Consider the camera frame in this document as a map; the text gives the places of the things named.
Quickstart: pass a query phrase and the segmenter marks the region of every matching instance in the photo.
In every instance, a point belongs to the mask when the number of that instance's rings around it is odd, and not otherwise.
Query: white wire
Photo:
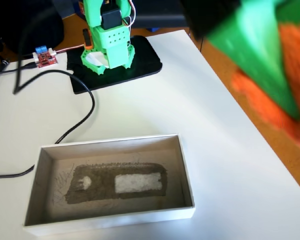
[[[131,27],[132,24],[135,23],[137,11],[136,11],[135,5],[134,5],[134,3],[132,2],[132,0],[128,0],[128,1],[129,1],[130,5],[131,5],[132,11],[133,11],[133,20],[130,21],[130,24],[129,24],[129,27]]]
[[[80,45],[78,45],[78,46],[72,46],[72,47],[67,47],[67,48],[64,48],[64,49],[60,49],[60,50],[58,50],[58,51],[55,51],[57,54],[59,54],[59,53],[62,53],[62,52],[64,52],[64,51],[67,51],[67,50],[70,50],[70,49],[77,49],[77,48],[81,48],[81,47],[83,47],[84,46],[84,44],[80,44]]]
[[[128,47],[130,47],[130,45],[131,45],[131,22],[132,22],[132,19],[131,19],[130,16],[128,16],[128,18],[130,19],[130,26],[128,26],[128,28],[129,28],[129,45],[128,45]]]

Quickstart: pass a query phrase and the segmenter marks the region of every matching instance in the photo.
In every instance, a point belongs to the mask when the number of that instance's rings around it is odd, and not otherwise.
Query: black cable
[[[204,38],[202,37],[202,39],[201,39],[201,47],[200,47],[200,53],[201,53],[201,51],[202,51],[202,45],[204,44]]]
[[[29,62],[27,63],[26,65],[23,65],[21,66],[21,70],[24,70],[24,69],[35,69],[37,67],[37,64],[32,61],[32,62]],[[18,69],[12,69],[12,70],[7,70],[7,71],[0,71],[0,74],[8,74],[8,73],[13,73],[13,72],[16,72]]]
[[[81,121],[79,121],[76,125],[71,127],[68,131],[66,131],[55,142],[55,144],[59,144],[69,133],[71,133],[73,130],[75,130],[77,127],[79,127],[81,124],[83,124],[91,116],[91,114],[93,113],[93,111],[96,107],[96,101],[95,101],[95,98],[94,98],[92,92],[90,91],[90,89],[78,77],[76,77],[76,76],[74,76],[74,75],[72,75],[72,74],[70,74],[66,71],[62,71],[62,70],[52,69],[52,70],[46,70],[46,71],[40,72],[39,74],[37,74],[34,77],[30,78],[24,84],[20,85],[21,70],[22,70],[22,66],[21,66],[21,64],[22,64],[22,51],[23,51],[23,47],[26,43],[28,34],[36,27],[36,25],[38,23],[40,23],[42,20],[49,17],[53,13],[54,13],[54,7],[51,7],[51,8],[46,9],[42,13],[38,14],[37,17],[25,28],[25,30],[22,33],[22,36],[21,36],[21,39],[20,39],[20,42],[19,42],[19,47],[18,47],[18,62],[17,62],[16,80],[15,80],[15,85],[14,85],[14,89],[13,89],[13,94],[14,95],[18,94],[22,89],[24,89],[26,86],[28,86],[34,80],[36,80],[37,78],[39,78],[39,77],[41,77],[45,74],[48,74],[48,73],[60,73],[60,74],[68,75],[71,79],[77,81],[79,84],[81,84],[83,86],[83,88],[85,88],[85,90],[88,92],[88,94],[90,95],[91,100],[92,100],[91,110],[89,111],[89,113]],[[33,165],[28,170],[26,170],[22,173],[9,174],[9,175],[0,175],[0,179],[20,177],[20,176],[23,176],[25,174],[30,173],[34,168],[35,168],[35,165]]]
[[[25,170],[24,172],[21,172],[21,173],[10,174],[10,175],[0,175],[0,179],[10,179],[10,178],[21,177],[23,175],[26,175],[26,174],[30,173],[34,168],[35,168],[35,165],[33,165],[28,170]]]
[[[57,69],[51,69],[51,70],[46,70],[46,71],[43,71],[43,72],[40,72],[39,74],[35,75],[34,77],[30,78],[28,81],[26,81],[24,84],[22,84],[21,86],[19,86],[17,88],[17,93],[19,93],[22,89],[24,89],[26,86],[28,86],[30,83],[32,83],[34,80],[36,80],[37,78],[41,77],[42,75],[45,75],[45,74],[49,74],[49,73],[60,73],[60,74],[65,74],[65,75],[68,75],[71,79],[77,81],[79,84],[81,84],[84,89],[88,92],[88,94],[90,95],[91,97],[91,100],[92,100],[92,107],[89,111],[89,113],[81,120],[79,121],[76,125],[74,125],[73,127],[71,127],[68,131],[66,131],[56,142],[55,144],[59,144],[69,133],[71,133],[73,130],[75,130],[77,127],[79,127],[81,124],[83,124],[90,116],[91,114],[93,113],[95,107],[96,107],[96,101],[95,101],[95,98],[92,94],[92,92],[89,90],[89,88],[76,76],[72,75],[71,73],[69,72],[66,72],[66,71],[62,71],[62,70],[57,70]]]
[[[57,69],[51,69],[51,70],[46,70],[43,72],[40,72],[39,74],[35,75],[34,77],[32,77],[31,79],[29,79],[27,82],[25,82],[24,84],[22,84],[21,86],[19,86],[18,88],[18,92],[19,93],[22,89],[24,89],[26,86],[28,86],[30,83],[32,83],[34,80],[36,80],[37,78],[41,77],[42,75],[45,74],[49,74],[49,73],[60,73],[60,74],[65,74],[68,75],[71,79],[77,81],[79,84],[81,84],[85,90],[88,92],[88,94],[91,97],[92,100],[92,107],[89,111],[89,113],[81,120],[79,121],[76,125],[74,125],[73,127],[71,127],[68,131],[66,131],[54,144],[59,144],[69,133],[71,133],[73,130],[75,130],[77,127],[79,127],[81,124],[83,124],[93,113],[95,107],[96,107],[96,101],[95,98],[92,94],[92,92],[90,91],[90,89],[76,76],[72,75],[71,73],[68,73],[66,71],[62,71],[62,70],[57,70]],[[8,175],[0,175],[0,179],[8,179],[8,178],[17,178],[17,177],[21,177],[23,175],[26,175],[28,173],[30,173],[32,170],[34,170],[35,165],[33,165],[32,167],[30,167],[28,170],[21,172],[21,173],[17,173],[17,174],[8,174]]]
[[[9,60],[2,60],[0,63],[0,73],[9,65]]]

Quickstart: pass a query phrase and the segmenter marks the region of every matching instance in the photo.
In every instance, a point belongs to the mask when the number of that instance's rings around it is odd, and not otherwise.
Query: wire
[[[80,44],[80,45],[77,45],[77,46],[72,46],[72,47],[67,47],[67,48],[64,48],[64,49],[61,49],[61,50],[58,50],[58,51],[55,51],[57,54],[60,54],[60,53],[64,53],[65,51],[67,50],[71,50],[71,49],[78,49],[78,48],[81,48],[83,47],[84,44]]]
[[[131,6],[131,8],[132,8],[132,11],[133,11],[133,20],[130,21],[130,24],[129,24],[129,25],[126,25],[126,26],[129,27],[129,28],[131,28],[132,24],[135,23],[137,11],[136,11],[135,5],[134,5],[134,3],[132,2],[132,0],[128,0],[128,1],[129,1],[129,3],[130,3],[130,6]]]
[[[43,72],[38,73],[34,77],[30,78],[24,84],[20,85],[21,70],[22,70],[22,66],[21,66],[21,64],[22,64],[22,51],[23,51],[23,47],[26,43],[28,34],[36,27],[36,25],[38,23],[40,23],[42,20],[44,20],[45,18],[52,15],[54,13],[54,10],[55,9],[53,7],[51,7],[51,8],[46,9],[45,11],[41,12],[40,14],[38,14],[37,17],[25,28],[24,32],[21,35],[21,39],[20,39],[19,46],[18,46],[18,61],[17,61],[16,79],[15,79],[13,94],[14,95],[18,94],[20,91],[22,91],[26,86],[28,86],[34,80],[38,79],[39,77],[41,77],[45,74],[49,74],[49,73],[65,74],[65,75],[69,76],[71,79],[73,79],[74,81],[78,82],[79,84],[81,84],[83,86],[83,88],[88,92],[88,94],[91,97],[91,100],[92,100],[91,110],[89,111],[89,113],[81,121],[79,121],[76,125],[71,127],[68,131],[66,131],[55,142],[55,144],[59,144],[68,134],[70,134],[73,130],[75,130],[77,127],[79,127],[81,124],[83,124],[91,116],[91,114],[93,113],[93,111],[96,107],[96,101],[95,101],[95,98],[94,98],[92,92],[90,91],[90,89],[78,77],[70,74],[67,71],[62,71],[62,70],[57,70],[57,69],[45,70]],[[0,179],[20,177],[20,176],[23,176],[23,175],[26,175],[26,174],[30,173],[31,171],[34,170],[34,168],[35,168],[35,165],[33,165],[28,170],[26,170],[24,172],[21,172],[21,173],[0,175]]]
[[[200,53],[201,53],[201,51],[202,51],[202,46],[203,46],[203,44],[204,44],[204,38],[202,37],[202,40],[201,40],[201,47],[200,47]]]
[[[36,63],[34,61],[27,63],[26,65],[23,65],[21,67],[22,70],[24,69],[35,69],[37,67]],[[8,73],[13,73],[16,72],[18,69],[12,69],[12,70],[7,70],[7,71],[0,71],[0,74],[8,74]]]
[[[95,98],[92,94],[92,92],[89,90],[89,88],[76,76],[72,75],[69,72],[66,71],[62,71],[62,70],[57,70],[57,69],[51,69],[51,70],[46,70],[43,72],[40,72],[39,74],[35,75],[34,77],[30,78],[27,82],[25,82],[24,84],[22,84],[19,89],[18,92],[20,92],[22,89],[24,89],[26,86],[28,86],[30,83],[32,83],[34,80],[36,80],[37,78],[45,75],[45,74],[49,74],[49,73],[60,73],[60,74],[65,74],[68,75],[71,79],[75,80],[76,82],[78,82],[79,84],[81,84],[84,89],[89,93],[91,100],[92,100],[92,107],[90,109],[90,111],[88,112],[88,114],[81,120],[79,121],[76,125],[74,125],[73,127],[71,127],[68,131],[66,131],[54,144],[59,144],[68,134],[70,134],[73,130],[75,130],[77,127],[79,127],[81,124],[83,124],[93,113],[95,107],[96,107],[96,101]],[[17,178],[17,177],[21,177],[23,175],[26,175],[28,173],[30,173],[32,170],[34,170],[35,165],[33,165],[32,167],[30,167],[28,170],[21,172],[21,173],[17,173],[17,174],[8,174],[8,175],[0,175],[0,179],[7,179],[7,178]]]
[[[33,165],[28,170],[25,170],[24,172],[21,172],[21,173],[9,174],[9,175],[0,175],[0,179],[10,179],[10,178],[21,177],[23,175],[26,175],[26,174],[30,173],[34,168],[35,168],[35,165]]]
[[[128,47],[130,47],[130,45],[131,45],[131,26],[128,26],[128,23],[127,23],[127,21],[125,19],[123,21],[126,23],[126,26],[129,28],[129,45],[128,45]]]

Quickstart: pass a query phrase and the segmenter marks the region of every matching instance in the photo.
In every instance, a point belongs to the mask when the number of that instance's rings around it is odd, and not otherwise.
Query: blue relay
[[[39,46],[35,48],[36,54],[42,54],[48,52],[47,46]]]

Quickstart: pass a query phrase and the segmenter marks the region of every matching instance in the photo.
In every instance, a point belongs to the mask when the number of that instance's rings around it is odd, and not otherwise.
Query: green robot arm
[[[116,0],[116,5],[120,9],[121,18],[130,16],[131,6],[128,0]],[[85,48],[81,55],[83,65],[97,74],[114,69],[120,66],[130,68],[135,55],[135,48],[130,42],[130,30],[121,23],[110,29],[103,29],[101,6],[103,0],[83,0],[86,21],[90,30],[91,43],[93,47]],[[95,65],[87,58],[89,54],[101,52],[107,60],[108,65]]]

